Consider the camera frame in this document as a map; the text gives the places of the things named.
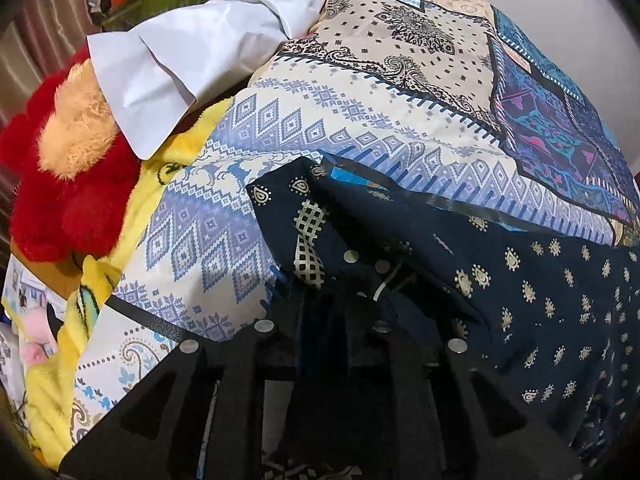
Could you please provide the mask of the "navy patterned hooded sweater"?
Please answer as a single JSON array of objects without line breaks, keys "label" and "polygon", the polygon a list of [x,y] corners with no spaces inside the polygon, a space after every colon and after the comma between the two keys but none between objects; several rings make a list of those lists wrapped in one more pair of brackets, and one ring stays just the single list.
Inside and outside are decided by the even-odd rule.
[{"label": "navy patterned hooded sweater", "polygon": [[465,343],[587,476],[639,474],[639,249],[514,226],[348,159],[301,157],[246,189],[277,267]]}]

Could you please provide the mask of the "yellow blanket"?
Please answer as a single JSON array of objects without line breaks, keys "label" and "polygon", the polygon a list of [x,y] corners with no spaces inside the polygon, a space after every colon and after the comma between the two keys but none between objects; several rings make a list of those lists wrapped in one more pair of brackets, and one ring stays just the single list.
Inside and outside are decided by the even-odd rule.
[{"label": "yellow blanket", "polygon": [[115,247],[103,258],[87,256],[82,263],[79,285],[67,299],[65,320],[58,331],[58,351],[50,356],[43,353],[26,365],[29,444],[44,466],[57,470],[73,446],[70,422],[75,370],[105,301],[114,292],[165,186],[194,162],[230,104],[224,99],[207,107],[189,130],[170,136],[142,162]]}]

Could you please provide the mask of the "red plush toy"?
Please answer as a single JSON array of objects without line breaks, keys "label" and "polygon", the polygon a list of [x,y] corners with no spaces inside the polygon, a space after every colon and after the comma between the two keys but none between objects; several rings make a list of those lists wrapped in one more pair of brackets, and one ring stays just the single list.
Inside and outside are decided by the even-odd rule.
[{"label": "red plush toy", "polygon": [[81,47],[1,130],[1,166],[18,179],[14,244],[33,262],[108,254],[140,165]]}]

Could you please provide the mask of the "blue patchwork quilt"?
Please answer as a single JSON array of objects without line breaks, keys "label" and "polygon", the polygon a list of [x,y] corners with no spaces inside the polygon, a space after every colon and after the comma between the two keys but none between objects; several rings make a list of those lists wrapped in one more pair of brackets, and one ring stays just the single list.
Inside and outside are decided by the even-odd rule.
[{"label": "blue patchwork quilt", "polygon": [[[639,191],[614,133],[510,18],[483,0],[326,0],[165,186],[112,294],[232,338],[280,271],[247,185],[326,155],[514,226],[639,249]],[[171,349],[105,301],[75,370],[72,440]]]}]

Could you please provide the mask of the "white pillow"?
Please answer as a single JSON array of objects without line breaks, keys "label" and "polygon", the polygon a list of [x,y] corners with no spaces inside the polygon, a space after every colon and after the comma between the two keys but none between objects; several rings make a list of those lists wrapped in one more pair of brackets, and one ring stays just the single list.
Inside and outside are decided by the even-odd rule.
[{"label": "white pillow", "polygon": [[303,36],[325,1],[209,0],[89,36],[96,79],[137,158],[150,158],[191,110]]}]

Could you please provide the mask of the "striped red beige curtain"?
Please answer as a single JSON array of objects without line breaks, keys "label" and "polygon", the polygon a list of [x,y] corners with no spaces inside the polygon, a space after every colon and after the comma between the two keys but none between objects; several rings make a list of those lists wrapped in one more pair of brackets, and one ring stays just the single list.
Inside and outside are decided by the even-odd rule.
[{"label": "striped red beige curtain", "polygon": [[1,122],[99,29],[86,0],[1,0]]}]

